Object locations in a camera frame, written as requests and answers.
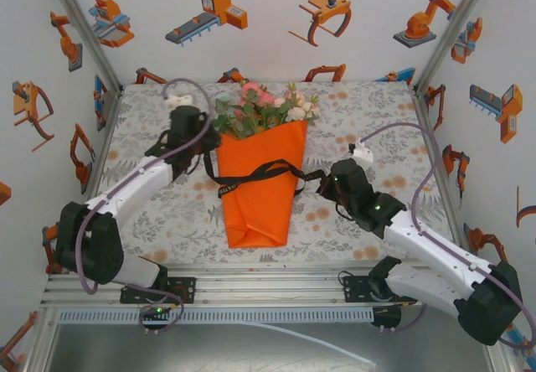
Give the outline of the white plastic tube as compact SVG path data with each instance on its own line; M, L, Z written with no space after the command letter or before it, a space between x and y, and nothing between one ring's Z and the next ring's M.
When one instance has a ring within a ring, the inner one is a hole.
M363 364L366 364L368 366L371 366L371 367L375 367L376 366L376 363L373 362L372 360L370 359L366 359L358 354L355 354L351 351L348 351L346 349L343 349L337 345L334 345L334 344L331 344L327 341L324 341L324 340L321 340L319 338L315 338L315 337L312 337L312 336L309 336L309 335L306 335L306 334L303 334L303 333L298 333L296 331L293 331L293 330L290 330L290 329L287 329L287 328L282 328L282 327L278 327L278 326L274 326L274 325L270 325L270 324L265 324L265 323L251 323L251 322L238 322L237 325L240 325L240 326L247 326L247 327L252 327L252 328L262 328L264 330L270 330L270 331L273 331L273 332L278 332L278 333L282 333L282 334L285 334L285 335L289 335L289 336L292 336L294 338L299 338L299 339L302 339L302 340L305 340L307 342L310 342L310 343L313 343L313 344L317 344L317 345L320 345L320 346L323 346L327 349L331 349L332 351L335 351L339 354L342 354L344 356L347 356L351 359L354 359L360 363L363 363Z

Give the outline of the fake flower bouquet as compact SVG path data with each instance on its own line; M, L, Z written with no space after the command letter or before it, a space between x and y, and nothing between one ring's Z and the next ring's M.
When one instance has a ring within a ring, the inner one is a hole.
M236 140L295 121L313 124L320 115L319 96L305 96L294 83L287 85L283 95L275 96L265 85L245 82L237 101L220 94L214 108L214 128Z

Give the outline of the aluminium corner post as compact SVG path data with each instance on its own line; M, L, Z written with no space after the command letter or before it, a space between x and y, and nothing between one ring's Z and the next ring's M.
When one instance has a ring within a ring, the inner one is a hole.
M115 92L116 96L120 96L123 90L122 83L118 79L116 72L111 66L111 62L101 48L101 44L97 37L93 34L90 23L82 13L78 0L60 0L60 2L71 23L79 33L85 47L89 50L96 66L101 71L104 79L108 82L107 86Z
M415 94L422 96L427 91L432 79L436 72L441 67L441 64L449 54L452 45L455 43L457 36L461 32L461 28L466 24L474 7L479 0L461 0L457 6L454 14L452 15L445 32L441 35L438 45L436 45L429 61L425 68L422 70L422 74L415 85Z

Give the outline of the floral print tablecloth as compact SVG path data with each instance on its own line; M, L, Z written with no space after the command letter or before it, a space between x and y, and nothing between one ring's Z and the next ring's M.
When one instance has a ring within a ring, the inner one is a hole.
M348 144L360 137L374 154L365 166L369 182L380 192L409 204L419 196L417 216L445 237L451 229L436 181L427 178L430 160L415 129L417 117L409 88L401 82L313 82L296 87L319 96L319 119L308 129L303 167L328 170L344 158ZM129 85L106 155L100 189L130 172L169 126L172 106L160 85ZM126 253L160 263L287 263L366 261L383 256L405 258L340 217L332 202L317 195L310 182L293 204L288 241L275 248L231 249L216 184L202 166L161 189L121 228Z

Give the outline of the orange wrapping paper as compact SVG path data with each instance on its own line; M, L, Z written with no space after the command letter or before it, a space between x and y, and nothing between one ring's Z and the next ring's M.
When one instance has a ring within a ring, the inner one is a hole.
M216 151L218 176L249 177L223 194L223 216L231 249L272 248L287 243L307 123L291 121L245 139L222 136Z

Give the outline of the aluminium frame rail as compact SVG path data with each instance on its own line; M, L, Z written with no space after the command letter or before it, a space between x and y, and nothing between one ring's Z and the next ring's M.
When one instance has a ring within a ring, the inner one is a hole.
M374 261L313 263L169 264L172 277L196 279L193 307L312 307L345 304L340 271L366 275ZM41 307L119 307L121 286L111 283L85 293L74 274L53 275Z

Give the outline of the black ribbon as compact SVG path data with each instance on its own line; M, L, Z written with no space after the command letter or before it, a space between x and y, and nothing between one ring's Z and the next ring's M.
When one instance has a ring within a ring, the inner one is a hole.
M226 194L235 191L242 184L265 181L279 177L285 173L292 174L294 177L302 180L304 183L313 180L321 181L321 178L326 176L325 172L321 169L310 173L304 173L302 170L298 169L288 161L284 159L277 159L261 164L250 174L245 176L222 177L215 175L213 163L209 154L204 154L203 160L205 172L214 182L219 185L217 193L219 199L222 199Z

